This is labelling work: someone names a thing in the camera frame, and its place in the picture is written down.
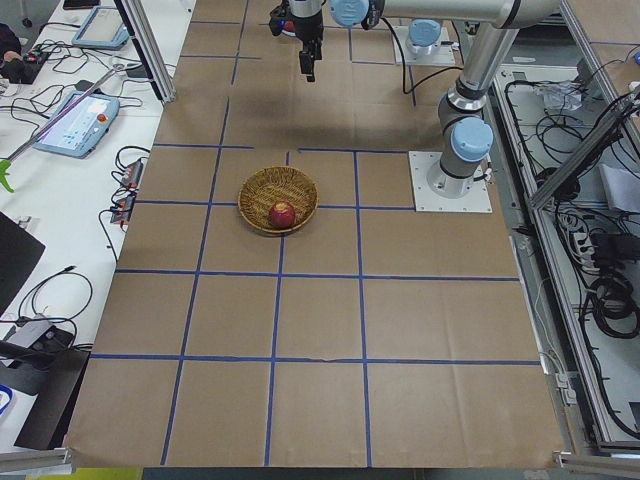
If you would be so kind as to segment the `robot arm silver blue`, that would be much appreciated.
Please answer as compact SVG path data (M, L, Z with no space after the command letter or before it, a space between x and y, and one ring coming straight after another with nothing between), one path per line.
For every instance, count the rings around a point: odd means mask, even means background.
M518 32L559 8L557 1L330 1L333 20L365 29L383 16L433 20L469 20L480 24L464 67L442 97L438 116L445 147L427 174L432 191L445 198L465 196L478 165L493 144L491 128L480 118L486 92Z
M415 56L426 55L439 46L441 33L440 20L413 19L408 26L406 47Z

